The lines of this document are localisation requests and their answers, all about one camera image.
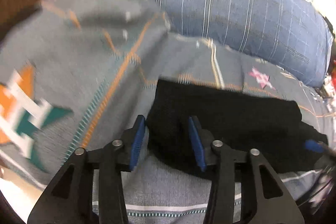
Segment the black pants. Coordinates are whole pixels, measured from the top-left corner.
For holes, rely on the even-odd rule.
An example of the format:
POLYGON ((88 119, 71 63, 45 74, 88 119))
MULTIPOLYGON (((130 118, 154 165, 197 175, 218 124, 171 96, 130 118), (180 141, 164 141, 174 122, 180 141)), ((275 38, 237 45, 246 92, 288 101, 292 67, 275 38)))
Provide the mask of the black pants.
POLYGON ((166 165, 198 177, 205 174, 189 138, 191 116, 233 149, 259 149, 277 173, 312 170, 321 156, 305 149, 305 142, 327 142, 326 135, 302 121, 294 101, 160 79, 146 119, 148 148, 166 165))

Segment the grey patterned bed sheet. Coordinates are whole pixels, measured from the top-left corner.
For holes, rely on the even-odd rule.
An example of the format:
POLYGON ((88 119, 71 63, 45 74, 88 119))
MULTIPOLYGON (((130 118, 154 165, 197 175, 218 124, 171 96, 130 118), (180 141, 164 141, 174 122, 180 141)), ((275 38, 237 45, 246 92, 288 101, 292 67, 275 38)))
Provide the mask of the grey patterned bed sheet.
POLYGON ((335 108, 278 65, 174 32, 148 0, 41 0, 22 15, 1 41, 2 160, 43 192, 75 149, 103 148, 143 115, 138 163, 121 173, 127 223, 205 223, 213 172, 148 148, 160 79, 296 102, 325 152, 312 170, 276 173, 304 223, 335 223, 335 108))

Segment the blue plaid pillow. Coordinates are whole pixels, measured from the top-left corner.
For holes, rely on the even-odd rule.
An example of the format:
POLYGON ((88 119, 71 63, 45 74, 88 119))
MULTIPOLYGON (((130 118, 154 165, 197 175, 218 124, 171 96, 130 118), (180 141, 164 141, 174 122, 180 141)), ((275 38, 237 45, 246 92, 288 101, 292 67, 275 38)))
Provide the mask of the blue plaid pillow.
POLYGON ((152 0, 184 36, 222 45, 284 68, 307 86, 323 84, 332 32, 306 0, 152 0))

